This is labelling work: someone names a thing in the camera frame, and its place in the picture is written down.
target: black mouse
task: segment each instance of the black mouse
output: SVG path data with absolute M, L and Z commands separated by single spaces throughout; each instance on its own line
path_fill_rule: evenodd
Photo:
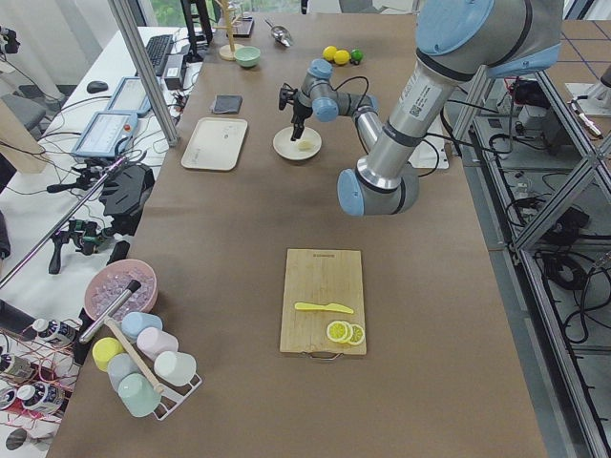
M 101 93 L 102 91 L 106 91 L 108 89 L 108 84 L 104 81 L 91 81 L 87 85 L 87 92 L 89 94 Z

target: yellow cup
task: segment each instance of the yellow cup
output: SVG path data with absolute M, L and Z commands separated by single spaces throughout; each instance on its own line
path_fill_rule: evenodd
M 95 343 L 92 353 L 97 368 L 107 372 L 108 363 L 119 353 L 125 353 L 125 349 L 114 337 L 105 337 Z

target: keyboard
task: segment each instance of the keyboard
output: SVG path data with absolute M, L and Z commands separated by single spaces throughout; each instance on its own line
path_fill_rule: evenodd
M 172 51 L 172 35 L 152 36 L 146 44 L 146 53 L 149 54 L 151 64 L 156 76 L 162 76 L 168 54 Z

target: white desk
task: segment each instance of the white desk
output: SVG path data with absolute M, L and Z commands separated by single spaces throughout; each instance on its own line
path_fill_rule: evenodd
M 174 33 L 179 41 L 175 44 L 175 52 L 188 42 L 181 40 L 186 36 L 186 30 L 178 28 L 143 28 L 140 29 L 144 43 L 151 36 L 163 33 Z M 200 71 L 201 64 L 190 64 L 184 80 L 184 87 L 189 88 L 195 81 Z M 130 55 L 125 47 L 122 36 L 118 32 L 110 41 L 108 46 L 100 54 L 96 62 L 85 74 L 80 84 L 75 88 L 70 98 L 64 104 L 65 107 L 75 102 L 87 100 L 96 96 L 113 94 L 118 82 L 123 76 L 133 76 L 136 68 L 132 63 Z M 105 81 L 108 91 L 88 94 L 86 87 L 90 81 Z M 163 87 L 163 92 L 168 104 L 174 103 L 172 92 Z M 87 126 L 92 115 L 104 110 L 109 98 L 94 99 L 68 108 L 65 113 L 59 114 L 47 133 L 81 133 Z M 2 275 L 6 275 L 16 263 L 42 239 L 42 237 L 54 227 L 59 220 L 76 203 L 76 197 L 68 191 L 58 194 L 48 194 L 45 190 L 50 184 L 58 183 L 60 178 L 68 174 L 68 170 L 76 165 L 75 160 L 63 152 L 69 152 L 78 140 L 77 135 L 51 135 L 42 138 L 40 145 L 48 152 L 48 158 L 57 167 L 64 170 L 57 171 L 48 164 L 41 174 L 24 175 L 16 173 L 9 183 L 9 187 L 21 193 L 34 193 L 34 195 L 19 195 L 7 189 L 0 195 L 0 210 L 2 210 L 11 240 L 11 256 L 4 261 Z M 155 117 L 142 118 L 138 123 L 134 135 L 134 145 L 137 150 L 148 151 L 145 163 L 153 168 L 157 177 L 158 167 L 163 162 L 168 145 L 164 140 L 163 133 Z M 71 183 L 76 175 L 68 176 L 64 182 Z M 75 190 L 80 196 L 85 192 Z M 74 215 L 76 219 L 96 220 L 99 225 L 104 221 L 110 225 L 111 219 L 102 217 L 103 206 L 97 200 L 92 200 L 86 206 L 81 207 Z M 55 318 L 59 320 L 76 319 L 83 306 L 85 289 L 91 278 L 105 265 L 112 252 L 112 246 L 102 245 L 103 251 L 91 256 L 84 256 L 75 252 L 74 245 L 70 242 L 62 248 L 61 271 L 58 275 L 48 273 L 49 262 L 53 254 L 53 243 L 47 244 L 26 264 L 7 285 L 0 290 L 0 299 L 26 311 L 35 318 Z M 7 421 L 6 414 L 0 414 L 0 422 Z M 48 430 L 57 428 L 56 425 L 38 424 L 32 431 L 32 435 L 44 435 Z M 0 455 L 9 453 L 5 450 L 5 441 L 12 427 L 0 427 Z M 46 452 L 36 450 L 32 446 L 23 446 L 11 452 L 11 457 L 37 457 L 44 456 Z

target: cutting board handle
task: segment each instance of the cutting board handle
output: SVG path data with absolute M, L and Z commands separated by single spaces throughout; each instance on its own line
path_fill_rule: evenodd
M 316 360 L 316 361 L 335 361 L 337 360 L 340 356 L 343 356 L 344 353 L 333 353 L 333 356 L 317 356 L 316 353 L 307 353 L 306 351 L 304 351 L 302 353 L 303 355 L 307 355 L 311 360 Z

